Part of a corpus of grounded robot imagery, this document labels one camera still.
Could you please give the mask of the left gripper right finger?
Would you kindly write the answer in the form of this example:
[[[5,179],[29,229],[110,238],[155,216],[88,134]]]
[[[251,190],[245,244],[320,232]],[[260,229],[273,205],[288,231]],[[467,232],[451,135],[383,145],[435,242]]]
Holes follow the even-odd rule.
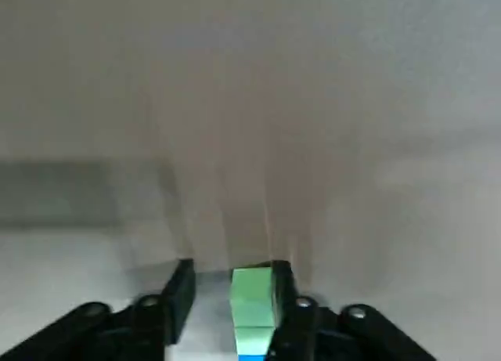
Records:
[[[435,357],[374,307],[346,305],[339,313],[298,293],[291,264],[274,260],[279,323],[267,360],[431,361]]]

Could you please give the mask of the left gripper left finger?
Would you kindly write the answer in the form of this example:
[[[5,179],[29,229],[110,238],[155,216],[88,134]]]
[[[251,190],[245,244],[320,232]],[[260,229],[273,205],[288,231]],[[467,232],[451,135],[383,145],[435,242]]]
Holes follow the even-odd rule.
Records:
[[[182,335],[196,297],[194,260],[178,263],[159,293],[119,312],[90,301],[1,354],[2,360],[164,360]]]

